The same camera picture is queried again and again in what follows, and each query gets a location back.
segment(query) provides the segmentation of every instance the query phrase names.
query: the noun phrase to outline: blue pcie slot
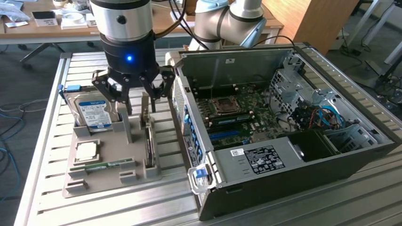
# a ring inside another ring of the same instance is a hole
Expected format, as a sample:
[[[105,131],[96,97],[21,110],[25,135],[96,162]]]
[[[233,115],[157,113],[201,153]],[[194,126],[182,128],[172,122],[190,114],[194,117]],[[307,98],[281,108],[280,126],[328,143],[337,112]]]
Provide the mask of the blue pcie slot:
[[[238,131],[229,130],[229,131],[222,132],[222,133],[210,134],[209,135],[209,139],[210,140],[217,140],[217,139],[221,139],[221,138],[225,138],[225,137],[230,137],[230,136],[236,136],[236,135],[238,135]]]

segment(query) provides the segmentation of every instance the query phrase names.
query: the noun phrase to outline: white box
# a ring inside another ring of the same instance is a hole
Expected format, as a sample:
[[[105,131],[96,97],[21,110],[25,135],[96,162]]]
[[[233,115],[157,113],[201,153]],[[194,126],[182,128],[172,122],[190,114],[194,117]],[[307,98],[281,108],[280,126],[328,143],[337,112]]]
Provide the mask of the white box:
[[[96,27],[96,20],[92,13],[86,13],[85,20],[86,20],[88,27]]]
[[[57,25],[54,12],[50,11],[31,12],[31,15],[34,18],[35,25],[38,27]]]
[[[81,22],[81,23],[72,23],[69,21],[61,20],[61,30],[68,30],[68,29],[77,29],[77,28],[86,28],[86,22]]]

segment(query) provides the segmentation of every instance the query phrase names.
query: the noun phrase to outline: hard drive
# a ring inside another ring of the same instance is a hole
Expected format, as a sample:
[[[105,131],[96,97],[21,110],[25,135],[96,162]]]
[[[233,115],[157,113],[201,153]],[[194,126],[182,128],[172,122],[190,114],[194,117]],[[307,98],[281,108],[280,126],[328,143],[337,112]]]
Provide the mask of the hard drive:
[[[62,95],[76,126],[86,126],[90,132],[112,130],[112,123],[120,121],[116,103],[93,86],[68,86]]]

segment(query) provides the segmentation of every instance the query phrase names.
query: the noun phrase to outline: blue cable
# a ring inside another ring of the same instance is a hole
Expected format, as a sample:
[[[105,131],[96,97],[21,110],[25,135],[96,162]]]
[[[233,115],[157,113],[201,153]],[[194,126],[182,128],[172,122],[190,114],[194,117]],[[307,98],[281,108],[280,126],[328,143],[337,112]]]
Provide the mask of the blue cable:
[[[19,126],[19,128],[17,129],[17,131],[14,131],[7,137],[0,139],[1,141],[3,141],[3,140],[6,140],[6,139],[9,139],[13,135],[15,135],[15,134],[21,131],[21,129],[23,128],[23,120],[22,120],[19,117],[10,117],[10,116],[6,116],[6,115],[3,115],[3,114],[1,114],[1,113],[0,113],[0,116],[3,117],[3,118],[17,119],[17,120],[21,121],[21,126]]]
[[[0,151],[2,151],[5,154],[7,154],[7,156],[10,158],[11,166],[14,169],[14,173],[17,175],[17,184],[14,185],[14,188],[6,193],[6,195],[0,200],[0,203],[1,203],[19,188],[19,173],[18,173],[17,164],[14,163],[11,154],[3,148],[0,148]]]

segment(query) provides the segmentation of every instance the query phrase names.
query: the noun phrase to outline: wooden cabinet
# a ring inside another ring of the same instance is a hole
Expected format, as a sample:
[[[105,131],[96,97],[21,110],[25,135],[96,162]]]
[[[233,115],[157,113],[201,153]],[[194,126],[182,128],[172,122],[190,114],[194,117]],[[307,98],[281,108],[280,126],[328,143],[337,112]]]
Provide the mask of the wooden cabinet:
[[[263,0],[284,27],[279,35],[308,42],[325,54],[359,0]],[[276,43],[288,43],[277,38]]]

